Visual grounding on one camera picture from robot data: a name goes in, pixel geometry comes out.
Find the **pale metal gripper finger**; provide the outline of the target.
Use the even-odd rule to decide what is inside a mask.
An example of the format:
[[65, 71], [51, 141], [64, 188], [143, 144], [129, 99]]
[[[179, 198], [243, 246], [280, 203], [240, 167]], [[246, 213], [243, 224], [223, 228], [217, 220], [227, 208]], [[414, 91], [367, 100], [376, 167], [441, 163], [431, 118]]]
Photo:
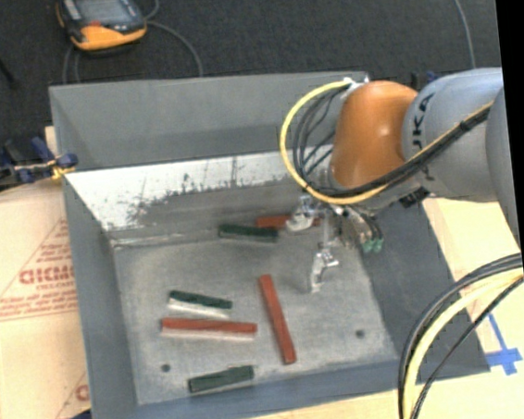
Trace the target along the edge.
[[311, 292], [317, 292], [325, 283], [325, 277], [330, 269], [338, 267], [341, 263], [333, 252], [334, 245], [320, 243], [311, 263], [308, 279]]
[[311, 195], [301, 195], [296, 207], [285, 221], [285, 227], [290, 232], [299, 233], [316, 228], [321, 224], [320, 204]]

